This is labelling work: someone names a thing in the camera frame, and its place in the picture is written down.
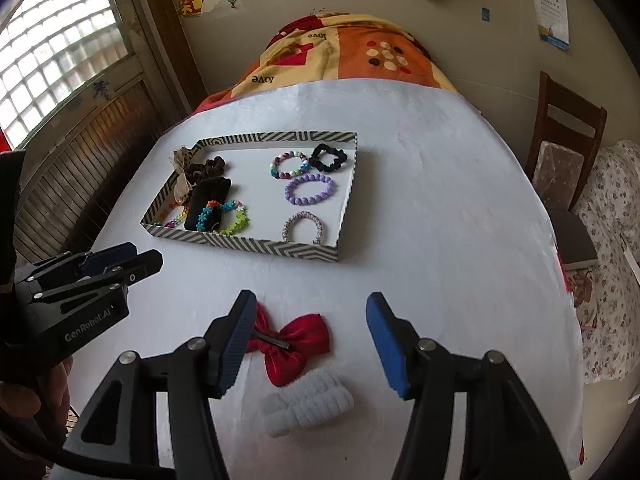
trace table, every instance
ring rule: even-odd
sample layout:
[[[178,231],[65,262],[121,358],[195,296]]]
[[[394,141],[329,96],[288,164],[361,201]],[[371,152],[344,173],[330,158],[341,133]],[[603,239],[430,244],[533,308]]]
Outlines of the table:
[[[204,137],[283,130],[358,133],[358,163],[340,242],[328,264],[222,250],[150,236],[140,219],[170,174],[170,156]],[[129,290],[130,315],[76,355],[79,410],[124,350],[172,351],[226,314],[242,288],[275,328],[319,312],[330,367],[354,410],[313,431],[272,440],[257,402],[275,387],[261,354],[245,357],[236,385],[212,402],[231,478],[390,478],[412,403],[387,386],[365,321],[380,290],[420,336],[451,352],[504,352],[546,418],[570,467],[582,438],[580,330],[564,289],[549,218],[507,145],[459,95],[386,80],[324,81],[223,105],[163,136],[121,195],[94,250],[131,241],[164,256],[160,274]],[[460,471],[464,397],[456,397],[447,478]],[[166,397],[161,463],[172,463]]]

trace eye chart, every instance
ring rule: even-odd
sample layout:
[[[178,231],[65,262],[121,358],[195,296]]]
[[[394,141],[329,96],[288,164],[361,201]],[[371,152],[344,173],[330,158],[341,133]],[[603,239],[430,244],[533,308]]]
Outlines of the eye chart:
[[[540,39],[562,50],[569,49],[569,22],[566,0],[533,0]]]

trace black cable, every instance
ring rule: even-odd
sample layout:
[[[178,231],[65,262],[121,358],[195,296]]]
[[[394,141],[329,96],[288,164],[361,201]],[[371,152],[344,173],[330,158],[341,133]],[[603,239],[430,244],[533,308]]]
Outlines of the black cable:
[[[72,453],[37,436],[0,408],[0,431],[16,444],[66,469],[103,478],[127,480],[175,480],[175,470],[149,465],[124,464]]]

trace wall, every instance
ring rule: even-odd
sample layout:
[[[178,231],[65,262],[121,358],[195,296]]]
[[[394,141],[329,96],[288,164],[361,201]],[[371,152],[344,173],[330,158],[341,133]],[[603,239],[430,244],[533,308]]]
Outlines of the wall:
[[[609,112],[604,144],[640,142],[640,78],[592,0],[567,0],[570,50],[541,42],[533,0],[238,0],[197,18],[185,34],[207,90],[232,85],[274,33],[314,10],[366,12],[411,32],[521,162],[529,151],[540,70]],[[491,22],[481,20],[481,7]]]

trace purple beaded bracelet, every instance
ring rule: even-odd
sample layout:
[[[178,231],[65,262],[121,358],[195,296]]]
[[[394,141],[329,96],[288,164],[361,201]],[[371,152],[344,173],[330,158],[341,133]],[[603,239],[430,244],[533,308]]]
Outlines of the purple beaded bracelet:
[[[302,184],[303,182],[311,182],[313,180],[317,180],[319,182],[325,182],[326,189],[322,193],[319,193],[313,196],[305,196],[302,198],[293,196],[293,190],[298,184]],[[316,204],[318,202],[322,202],[322,200],[326,200],[332,195],[333,192],[334,192],[334,181],[331,180],[331,177],[321,175],[319,173],[313,173],[313,174],[306,174],[302,176],[297,176],[296,178],[292,178],[284,189],[284,198],[289,203],[292,203],[295,205],[309,205],[309,204]]]

